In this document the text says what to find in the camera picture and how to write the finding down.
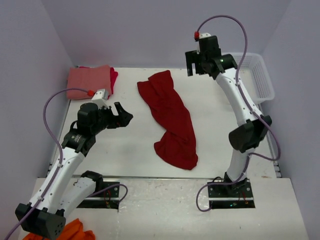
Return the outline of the dark red t shirt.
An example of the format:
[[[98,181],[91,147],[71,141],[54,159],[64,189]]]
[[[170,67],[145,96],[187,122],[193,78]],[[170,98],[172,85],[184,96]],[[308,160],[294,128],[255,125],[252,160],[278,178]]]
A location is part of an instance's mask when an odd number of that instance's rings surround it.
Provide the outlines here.
[[[169,70],[153,74],[137,82],[137,89],[148,105],[154,120],[165,129],[153,144],[156,154],[166,163],[192,170],[197,166],[196,136],[189,110],[174,88]]]

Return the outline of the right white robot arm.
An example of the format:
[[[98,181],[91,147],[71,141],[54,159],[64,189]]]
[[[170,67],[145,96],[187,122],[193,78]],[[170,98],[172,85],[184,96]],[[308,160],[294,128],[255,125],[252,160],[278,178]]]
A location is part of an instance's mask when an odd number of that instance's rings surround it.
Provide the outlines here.
[[[236,60],[231,54],[222,54],[218,38],[199,32],[194,38],[197,49],[185,53],[188,76],[212,77],[226,95],[237,122],[237,128],[228,134],[233,148],[229,168],[223,181],[212,187],[219,196],[233,197],[245,187],[251,156],[265,138],[272,119],[255,105],[239,78]]]

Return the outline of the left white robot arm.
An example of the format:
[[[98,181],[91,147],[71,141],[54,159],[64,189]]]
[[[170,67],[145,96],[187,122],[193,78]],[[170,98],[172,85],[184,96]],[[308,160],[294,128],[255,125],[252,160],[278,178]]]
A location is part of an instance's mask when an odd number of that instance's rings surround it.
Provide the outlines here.
[[[38,192],[27,204],[19,204],[15,215],[26,232],[55,240],[62,233],[71,212],[87,197],[103,193],[102,175],[86,171],[66,192],[78,166],[96,143],[96,135],[105,129],[126,127],[133,115],[114,104],[117,114],[104,103],[84,103],[64,136],[61,154]]]

